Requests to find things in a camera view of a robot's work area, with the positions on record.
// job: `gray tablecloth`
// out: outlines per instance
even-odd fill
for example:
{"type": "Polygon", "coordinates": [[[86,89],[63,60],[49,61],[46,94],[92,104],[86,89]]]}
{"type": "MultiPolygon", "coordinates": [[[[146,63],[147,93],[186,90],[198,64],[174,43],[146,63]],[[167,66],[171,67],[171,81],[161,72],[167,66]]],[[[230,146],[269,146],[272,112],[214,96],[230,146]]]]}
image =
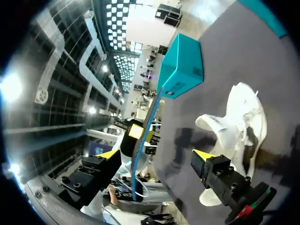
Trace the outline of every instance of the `gray tablecloth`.
{"type": "Polygon", "coordinates": [[[299,58],[288,36],[279,39],[238,2],[199,41],[204,83],[175,100],[166,100],[155,167],[191,225],[223,224],[229,207],[205,207],[199,202],[204,187],[190,165],[191,149],[209,150],[216,137],[197,128],[195,120],[205,113],[224,116],[231,87],[238,82],[259,91],[268,134],[257,157],[261,166],[255,171],[252,185],[264,181],[276,188],[277,195],[267,209],[277,208],[289,187],[282,184],[282,168],[278,170],[276,164],[291,154],[291,138],[300,121],[299,58]]]}

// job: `bolt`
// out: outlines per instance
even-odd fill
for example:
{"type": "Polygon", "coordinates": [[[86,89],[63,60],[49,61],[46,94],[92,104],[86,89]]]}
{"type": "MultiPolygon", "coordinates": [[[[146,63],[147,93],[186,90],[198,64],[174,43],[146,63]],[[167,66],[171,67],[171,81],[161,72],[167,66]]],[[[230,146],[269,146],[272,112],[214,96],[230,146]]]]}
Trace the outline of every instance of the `bolt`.
{"type": "Polygon", "coordinates": [[[35,193],[35,197],[36,197],[36,198],[41,198],[41,197],[42,197],[42,194],[41,194],[39,191],[37,191],[37,192],[35,193]]]}
{"type": "Polygon", "coordinates": [[[75,188],[80,188],[80,186],[81,186],[81,183],[75,183],[75,184],[73,184],[73,187],[75,187],[75,188]]]}
{"type": "Polygon", "coordinates": [[[89,173],[91,173],[91,174],[94,173],[94,172],[95,172],[94,169],[90,169],[90,170],[89,170],[89,173]]]}
{"type": "Polygon", "coordinates": [[[223,173],[223,170],[217,170],[217,176],[220,176],[223,173]]]}
{"type": "Polygon", "coordinates": [[[50,188],[48,186],[43,186],[43,191],[48,192],[48,191],[50,191],[50,188]]]}
{"type": "Polygon", "coordinates": [[[245,181],[246,182],[250,182],[251,181],[251,177],[249,177],[249,176],[245,177],[245,181]]]}
{"type": "Polygon", "coordinates": [[[83,165],[80,165],[80,166],[78,167],[78,170],[79,170],[79,171],[83,171],[83,170],[84,170],[83,165]]]}
{"type": "Polygon", "coordinates": [[[61,181],[64,183],[68,183],[69,182],[69,178],[67,176],[62,176],[61,177],[61,181]]]}
{"type": "Polygon", "coordinates": [[[237,187],[237,183],[232,183],[232,185],[230,186],[230,190],[234,191],[237,187]]]}

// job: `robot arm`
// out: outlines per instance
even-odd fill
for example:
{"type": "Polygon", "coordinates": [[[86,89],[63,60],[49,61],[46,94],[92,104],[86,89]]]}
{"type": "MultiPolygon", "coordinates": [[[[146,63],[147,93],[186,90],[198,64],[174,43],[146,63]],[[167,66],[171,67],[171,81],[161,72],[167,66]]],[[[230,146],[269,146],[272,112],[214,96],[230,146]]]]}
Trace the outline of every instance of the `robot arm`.
{"type": "Polygon", "coordinates": [[[258,225],[263,220],[263,210],[276,194],[276,189],[264,182],[255,188],[251,178],[243,177],[230,166],[225,156],[214,156],[193,150],[191,166],[206,189],[211,188],[223,205],[232,212],[225,220],[227,225],[258,225]]]}

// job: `teal box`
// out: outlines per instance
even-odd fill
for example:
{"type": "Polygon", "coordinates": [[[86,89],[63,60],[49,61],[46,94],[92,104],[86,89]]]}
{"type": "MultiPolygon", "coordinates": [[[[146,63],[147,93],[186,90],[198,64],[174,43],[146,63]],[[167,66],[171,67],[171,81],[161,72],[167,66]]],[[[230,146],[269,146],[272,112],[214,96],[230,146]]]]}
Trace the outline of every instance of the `teal box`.
{"type": "Polygon", "coordinates": [[[162,97],[174,99],[203,82],[200,43],[178,34],[165,55],[157,83],[162,97]]]}

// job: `white shoe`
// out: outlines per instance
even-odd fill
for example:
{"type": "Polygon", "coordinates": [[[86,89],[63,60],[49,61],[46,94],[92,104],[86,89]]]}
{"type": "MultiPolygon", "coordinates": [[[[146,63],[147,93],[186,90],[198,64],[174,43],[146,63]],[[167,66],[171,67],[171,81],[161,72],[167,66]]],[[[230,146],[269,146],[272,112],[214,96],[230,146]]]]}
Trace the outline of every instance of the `white shoe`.
{"type": "MultiPolygon", "coordinates": [[[[262,103],[251,87],[242,82],[234,85],[227,101],[226,116],[232,118],[243,117],[246,127],[251,127],[257,139],[253,156],[249,161],[247,176],[253,177],[255,171],[255,159],[257,152],[267,136],[267,120],[262,103]]],[[[235,154],[233,164],[242,165],[243,155],[235,154]]]]}
{"type": "MultiPolygon", "coordinates": [[[[249,162],[247,176],[250,176],[251,178],[255,171],[255,158],[257,152],[267,135],[266,117],[261,102],[256,95],[257,93],[254,93],[248,85],[240,82],[232,87],[229,94],[226,116],[221,119],[220,117],[211,116],[213,119],[218,118],[216,122],[223,122],[223,129],[218,130],[214,128],[211,126],[211,121],[207,123],[211,129],[207,129],[207,127],[203,125],[204,122],[202,121],[203,119],[207,120],[207,116],[204,115],[198,117],[195,122],[198,127],[206,130],[212,130],[217,135],[216,145],[210,153],[214,155],[223,154],[231,159],[231,165],[243,176],[246,176],[243,166],[245,145],[252,145],[247,136],[247,128],[251,127],[258,140],[254,154],[249,162]],[[226,139],[228,138],[232,138],[233,142],[235,142],[234,145],[232,142],[227,144],[228,141],[226,141],[226,139]]],[[[199,201],[205,206],[221,204],[221,201],[211,189],[204,190],[199,197],[199,201]]]]}
{"type": "MultiPolygon", "coordinates": [[[[219,156],[223,154],[232,159],[237,153],[244,153],[243,137],[246,132],[246,125],[242,125],[243,120],[237,121],[229,117],[217,117],[204,114],[196,120],[199,128],[213,131],[217,136],[217,142],[210,154],[219,156]]],[[[244,167],[236,166],[231,163],[236,171],[245,176],[244,167]]],[[[220,205],[221,201],[212,189],[206,189],[199,197],[201,204],[205,206],[220,205]]]]}

